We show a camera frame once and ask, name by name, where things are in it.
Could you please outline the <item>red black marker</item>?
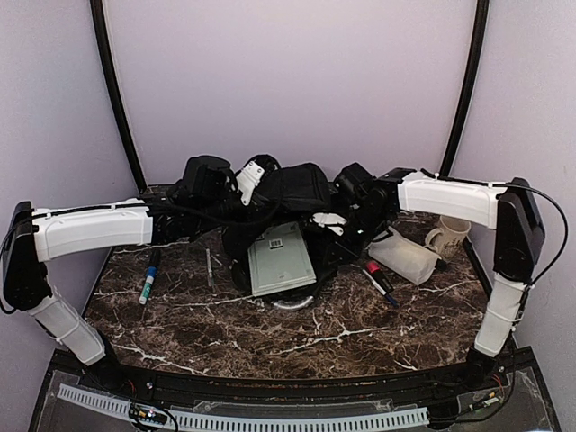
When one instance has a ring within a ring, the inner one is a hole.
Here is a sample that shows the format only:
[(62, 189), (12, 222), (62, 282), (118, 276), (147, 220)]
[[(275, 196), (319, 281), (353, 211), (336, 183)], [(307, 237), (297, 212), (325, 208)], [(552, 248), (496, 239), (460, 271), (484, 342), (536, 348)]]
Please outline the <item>red black marker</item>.
[(368, 275), (374, 280), (374, 282), (381, 287), (387, 293), (392, 293), (394, 288), (387, 278), (386, 274), (379, 267), (375, 261), (368, 261), (365, 266), (365, 270)]

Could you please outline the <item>grey notebook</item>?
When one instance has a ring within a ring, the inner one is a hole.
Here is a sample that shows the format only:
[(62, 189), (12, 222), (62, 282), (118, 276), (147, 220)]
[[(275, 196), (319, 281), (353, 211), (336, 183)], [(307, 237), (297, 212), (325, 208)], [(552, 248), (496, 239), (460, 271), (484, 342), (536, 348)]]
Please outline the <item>grey notebook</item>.
[(267, 229), (247, 252), (251, 292), (255, 296), (314, 284), (317, 277), (297, 222)]

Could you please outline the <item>white pouch bag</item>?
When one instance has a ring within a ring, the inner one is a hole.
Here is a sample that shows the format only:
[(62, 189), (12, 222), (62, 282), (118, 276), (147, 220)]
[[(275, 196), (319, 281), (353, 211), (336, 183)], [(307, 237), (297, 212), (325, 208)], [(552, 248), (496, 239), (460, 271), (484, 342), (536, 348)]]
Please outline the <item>white pouch bag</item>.
[(437, 268), (440, 255), (389, 228), (367, 249), (370, 258), (415, 285), (426, 282)]

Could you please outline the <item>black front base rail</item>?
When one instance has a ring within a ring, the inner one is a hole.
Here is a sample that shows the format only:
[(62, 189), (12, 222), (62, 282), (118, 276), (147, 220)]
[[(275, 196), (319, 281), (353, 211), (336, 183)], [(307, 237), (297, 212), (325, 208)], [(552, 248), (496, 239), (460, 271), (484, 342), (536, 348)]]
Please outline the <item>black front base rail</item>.
[(361, 402), (390, 399), (394, 402), (452, 402), (469, 391), (461, 380), (466, 365), (451, 364), (433, 369), (387, 373), (356, 378), (265, 380), (234, 379), (170, 373), (123, 365), (129, 380), (119, 394), (163, 407), (191, 407), (200, 401), (288, 405)]

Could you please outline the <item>black corner post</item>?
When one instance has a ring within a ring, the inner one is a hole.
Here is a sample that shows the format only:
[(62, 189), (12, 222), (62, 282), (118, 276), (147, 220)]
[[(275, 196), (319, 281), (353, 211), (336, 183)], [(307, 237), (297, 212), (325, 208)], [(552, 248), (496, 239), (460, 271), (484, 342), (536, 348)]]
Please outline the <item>black corner post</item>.
[(464, 126), (472, 103), (476, 77), (481, 62), (490, 3), (490, 0), (478, 0), (476, 2), (472, 36), (463, 73), (461, 91), (454, 113), (454, 121), (446, 143), (445, 153), (439, 168), (439, 174), (441, 176), (449, 176), (451, 174), (464, 134)]
[(137, 154), (122, 100), (121, 89), (113, 60), (112, 44), (110, 42), (104, 13), (104, 2), (102, 0), (90, 0), (89, 4), (94, 27), (94, 36), (103, 71), (103, 78), (112, 107), (112, 114), (121, 139), (123, 152), (127, 159), (130, 173), (137, 190), (139, 192), (144, 192), (148, 185)]

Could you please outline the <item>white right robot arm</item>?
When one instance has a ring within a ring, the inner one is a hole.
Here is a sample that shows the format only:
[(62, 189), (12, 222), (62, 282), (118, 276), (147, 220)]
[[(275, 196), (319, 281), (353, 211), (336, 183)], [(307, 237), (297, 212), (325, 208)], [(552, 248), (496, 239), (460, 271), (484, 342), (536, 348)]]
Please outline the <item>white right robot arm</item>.
[(494, 375), (496, 359), (539, 279), (534, 271), (545, 242), (536, 204), (540, 191), (520, 177), (507, 183), (479, 182), (401, 167), (374, 177), (358, 164), (344, 168), (334, 185), (332, 208), (312, 218), (336, 236), (328, 249), (330, 263), (359, 257), (399, 212), (446, 216), (495, 231), (490, 298), (459, 372), (465, 389), (479, 390)]

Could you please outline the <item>left black corner post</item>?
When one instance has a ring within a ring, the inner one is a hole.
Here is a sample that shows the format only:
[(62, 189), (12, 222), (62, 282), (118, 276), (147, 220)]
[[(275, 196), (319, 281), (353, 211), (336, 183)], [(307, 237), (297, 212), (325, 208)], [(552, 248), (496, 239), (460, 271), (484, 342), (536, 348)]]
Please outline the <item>left black corner post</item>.
[(104, 13), (104, 2), (102, 0), (90, 0), (89, 4), (94, 27), (94, 36), (103, 71), (103, 78), (112, 107), (112, 114), (121, 139), (123, 152), (127, 159), (130, 173), (137, 190), (139, 192), (144, 192), (148, 185), (137, 154), (122, 100), (121, 89), (113, 60), (112, 44), (110, 42)]

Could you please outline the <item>clear silver pen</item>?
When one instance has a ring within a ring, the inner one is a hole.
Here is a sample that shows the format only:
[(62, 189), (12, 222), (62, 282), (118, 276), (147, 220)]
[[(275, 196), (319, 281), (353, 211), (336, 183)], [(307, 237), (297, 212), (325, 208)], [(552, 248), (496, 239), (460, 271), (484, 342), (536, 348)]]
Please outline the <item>clear silver pen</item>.
[(208, 286), (213, 287), (214, 286), (214, 275), (213, 275), (213, 269), (212, 269), (212, 254), (211, 254), (211, 250), (208, 247), (205, 249), (205, 255), (206, 255)]

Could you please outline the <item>green white marker pen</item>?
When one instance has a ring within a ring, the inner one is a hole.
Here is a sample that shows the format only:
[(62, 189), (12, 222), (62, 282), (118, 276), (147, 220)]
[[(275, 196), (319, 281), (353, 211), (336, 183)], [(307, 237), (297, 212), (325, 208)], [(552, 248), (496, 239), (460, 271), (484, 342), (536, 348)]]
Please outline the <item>green white marker pen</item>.
[(145, 282), (143, 288), (139, 295), (139, 304), (145, 305), (149, 299), (152, 286), (156, 279), (156, 274), (158, 271), (158, 266), (161, 260), (161, 252), (158, 249), (155, 249), (148, 261), (148, 267), (145, 275)]

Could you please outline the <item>black student bag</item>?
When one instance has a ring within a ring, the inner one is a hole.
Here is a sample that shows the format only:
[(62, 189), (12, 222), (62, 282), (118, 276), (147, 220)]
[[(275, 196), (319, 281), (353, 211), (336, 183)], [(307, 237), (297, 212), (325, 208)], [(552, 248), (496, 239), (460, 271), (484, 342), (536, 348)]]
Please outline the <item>black student bag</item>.
[(270, 224), (272, 227), (297, 222), (306, 243), (317, 282), (285, 292), (266, 296), (255, 296), (251, 292), (248, 250), (264, 232), (256, 237), (232, 234), (223, 229), (221, 242), (226, 255), (231, 259), (233, 283), (254, 298), (270, 302), (281, 311), (297, 311), (311, 305), (318, 292), (329, 284), (338, 273), (339, 266), (328, 265), (328, 245), (338, 236), (329, 229), (320, 228), (311, 221), (316, 212), (336, 213), (345, 218), (338, 207), (338, 195), (332, 191), (323, 171), (315, 164), (280, 168), (272, 173), (264, 184), (256, 189), (258, 198), (279, 203)]

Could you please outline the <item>beige ceramic mug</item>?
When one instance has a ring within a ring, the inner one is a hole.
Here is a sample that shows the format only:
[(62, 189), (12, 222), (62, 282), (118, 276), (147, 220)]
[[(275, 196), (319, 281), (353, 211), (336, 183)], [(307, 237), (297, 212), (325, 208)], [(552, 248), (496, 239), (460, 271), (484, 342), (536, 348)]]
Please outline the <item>beige ceramic mug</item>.
[(425, 247), (451, 262), (472, 228), (468, 220), (440, 216), (436, 226), (426, 235)]

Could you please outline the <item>small circuit board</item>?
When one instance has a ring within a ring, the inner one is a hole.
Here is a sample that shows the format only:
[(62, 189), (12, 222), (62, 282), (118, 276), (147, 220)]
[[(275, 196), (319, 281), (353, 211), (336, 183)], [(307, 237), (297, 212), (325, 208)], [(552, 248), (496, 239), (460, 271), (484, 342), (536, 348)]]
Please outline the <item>small circuit board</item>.
[(168, 421), (168, 416), (163, 412), (139, 404), (130, 405), (129, 417), (142, 424), (165, 425)]

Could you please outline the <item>right black corner post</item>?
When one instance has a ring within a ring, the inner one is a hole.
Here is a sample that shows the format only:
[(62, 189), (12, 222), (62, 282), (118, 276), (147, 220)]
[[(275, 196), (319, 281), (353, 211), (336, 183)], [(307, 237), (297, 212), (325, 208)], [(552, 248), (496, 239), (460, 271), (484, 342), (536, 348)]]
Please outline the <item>right black corner post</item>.
[(463, 73), (461, 91), (454, 113), (454, 121), (446, 143), (445, 153), (439, 168), (439, 174), (441, 176), (449, 176), (451, 174), (464, 134), (464, 126), (472, 103), (476, 77), (481, 62), (490, 3), (490, 0), (478, 0), (476, 2), (472, 36)]

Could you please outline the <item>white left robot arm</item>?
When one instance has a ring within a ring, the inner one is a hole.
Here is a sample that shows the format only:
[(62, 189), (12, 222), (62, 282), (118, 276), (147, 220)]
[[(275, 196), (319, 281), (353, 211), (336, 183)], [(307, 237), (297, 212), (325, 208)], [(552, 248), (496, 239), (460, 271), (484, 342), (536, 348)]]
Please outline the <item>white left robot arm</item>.
[(110, 342), (50, 285), (47, 262), (101, 248), (194, 241), (220, 227), (265, 226), (280, 204), (258, 204), (253, 196), (279, 168), (268, 155), (252, 157), (238, 172), (221, 157), (191, 157), (164, 193), (56, 210), (18, 203), (1, 246), (2, 312), (28, 313), (106, 391), (120, 392), (127, 374)]

